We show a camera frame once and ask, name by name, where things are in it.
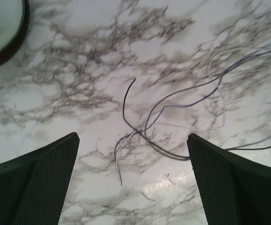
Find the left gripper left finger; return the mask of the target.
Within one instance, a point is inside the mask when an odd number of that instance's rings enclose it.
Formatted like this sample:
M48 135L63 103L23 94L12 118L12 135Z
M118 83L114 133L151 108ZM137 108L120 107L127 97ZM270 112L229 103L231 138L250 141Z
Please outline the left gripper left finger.
M72 132L0 163L0 225L56 225L80 139Z

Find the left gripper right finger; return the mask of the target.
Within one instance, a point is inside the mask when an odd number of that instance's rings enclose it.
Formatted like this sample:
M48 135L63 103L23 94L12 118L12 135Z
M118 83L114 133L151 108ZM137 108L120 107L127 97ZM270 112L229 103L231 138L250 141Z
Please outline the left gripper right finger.
M196 134L187 146L208 224L271 225L271 167Z

